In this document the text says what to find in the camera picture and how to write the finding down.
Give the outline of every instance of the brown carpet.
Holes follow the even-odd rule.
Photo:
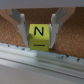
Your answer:
[[[49,24],[51,15],[57,11],[57,8],[19,9],[18,11],[25,14],[28,25],[30,23]],[[0,42],[25,46],[16,28],[1,16]],[[75,13],[64,23],[50,51],[84,58],[84,8],[76,8]]]

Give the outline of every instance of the block front face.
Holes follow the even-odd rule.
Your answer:
[[[49,50],[49,24],[30,24],[29,46],[31,50]]]

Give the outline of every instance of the block top face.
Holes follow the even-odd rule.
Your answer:
[[[30,24],[29,38],[32,40],[49,40],[49,24]]]

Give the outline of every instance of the cork board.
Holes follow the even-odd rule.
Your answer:
[[[57,9],[18,9],[18,11],[25,14],[27,24],[30,25],[51,23],[51,15]],[[0,42],[26,47],[14,25],[1,16]],[[76,8],[75,13],[58,32],[54,47],[49,51],[84,58],[84,8]]]

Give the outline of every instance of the yellow cube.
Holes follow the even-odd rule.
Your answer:
[[[49,24],[30,24],[30,50],[49,50]]]

